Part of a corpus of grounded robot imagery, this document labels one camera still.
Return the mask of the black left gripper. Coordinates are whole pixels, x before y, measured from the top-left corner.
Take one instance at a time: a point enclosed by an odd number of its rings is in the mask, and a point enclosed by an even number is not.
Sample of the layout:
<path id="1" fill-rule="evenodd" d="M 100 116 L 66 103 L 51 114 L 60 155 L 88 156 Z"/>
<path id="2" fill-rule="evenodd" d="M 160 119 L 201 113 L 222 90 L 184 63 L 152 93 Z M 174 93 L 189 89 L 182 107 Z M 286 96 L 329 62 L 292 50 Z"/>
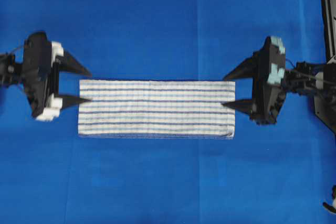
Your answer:
<path id="1" fill-rule="evenodd" d="M 66 109 L 92 101 L 73 95 L 48 93 L 48 88 L 51 86 L 48 78 L 54 60 L 52 43 L 44 31 L 37 31 L 28 36 L 24 42 L 21 78 L 32 117 L 37 121 L 50 122 L 59 117 L 61 108 Z M 60 71 L 92 76 L 91 72 L 68 51 L 64 51 L 63 56 L 59 57 L 59 62 Z"/>

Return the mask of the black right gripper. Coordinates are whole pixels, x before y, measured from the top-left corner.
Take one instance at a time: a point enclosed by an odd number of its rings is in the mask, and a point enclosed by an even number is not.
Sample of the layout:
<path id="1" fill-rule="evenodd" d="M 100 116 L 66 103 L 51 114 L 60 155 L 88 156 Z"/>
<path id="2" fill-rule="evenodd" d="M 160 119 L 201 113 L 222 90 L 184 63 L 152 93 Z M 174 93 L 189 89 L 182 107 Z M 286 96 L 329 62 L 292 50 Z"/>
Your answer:
<path id="1" fill-rule="evenodd" d="M 285 77 L 286 49 L 282 39 L 268 36 L 263 47 L 245 59 L 223 80 L 253 78 L 253 99 L 241 99 L 222 103 L 223 107 L 250 115 L 258 125 L 276 124 L 286 99 L 281 87 Z"/>

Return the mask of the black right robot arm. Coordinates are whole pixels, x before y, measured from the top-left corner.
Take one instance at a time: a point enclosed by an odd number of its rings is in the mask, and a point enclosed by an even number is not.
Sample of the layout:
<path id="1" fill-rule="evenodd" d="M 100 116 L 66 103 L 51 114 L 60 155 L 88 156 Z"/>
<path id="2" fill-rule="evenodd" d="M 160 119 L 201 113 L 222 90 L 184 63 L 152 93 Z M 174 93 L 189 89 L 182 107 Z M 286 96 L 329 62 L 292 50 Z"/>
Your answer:
<path id="1" fill-rule="evenodd" d="M 268 36 L 263 47 L 242 61 L 223 80 L 253 80 L 250 99 L 225 102 L 224 107 L 249 116 L 258 125 L 276 124 L 287 93 L 321 99 L 335 112 L 335 64 L 298 62 L 286 68 L 286 49 L 281 38 Z"/>

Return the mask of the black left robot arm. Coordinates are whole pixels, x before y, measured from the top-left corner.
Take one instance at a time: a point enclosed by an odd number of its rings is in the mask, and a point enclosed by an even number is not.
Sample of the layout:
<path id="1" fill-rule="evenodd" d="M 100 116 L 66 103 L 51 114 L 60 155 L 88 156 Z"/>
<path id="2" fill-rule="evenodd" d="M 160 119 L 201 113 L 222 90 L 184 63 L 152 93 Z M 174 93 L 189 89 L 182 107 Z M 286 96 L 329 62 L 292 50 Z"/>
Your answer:
<path id="1" fill-rule="evenodd" d="M 91 76 L 61 43 L 48 40 L 44 31 L 38 31 L 28 36 L 22 48 L 21 63 L 15 61 L 13 51 L 1 54 L 1 86 L 23 85 L 33 119 L 50 122 L 59 117 L 61 110 L 89 102 L 59 93 L 60 72 Z"/>

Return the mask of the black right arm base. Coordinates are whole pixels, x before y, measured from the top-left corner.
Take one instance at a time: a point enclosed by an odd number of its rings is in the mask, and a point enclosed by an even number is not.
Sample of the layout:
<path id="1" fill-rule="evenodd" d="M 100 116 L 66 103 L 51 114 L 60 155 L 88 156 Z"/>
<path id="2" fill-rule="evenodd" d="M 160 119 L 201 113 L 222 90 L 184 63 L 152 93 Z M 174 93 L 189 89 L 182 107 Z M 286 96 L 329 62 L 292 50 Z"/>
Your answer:
<path id="1" fill-rule="evenodd" d="M 335 134 L 335 63 L 324 65 L 316 79 L 315 115 Z"/>

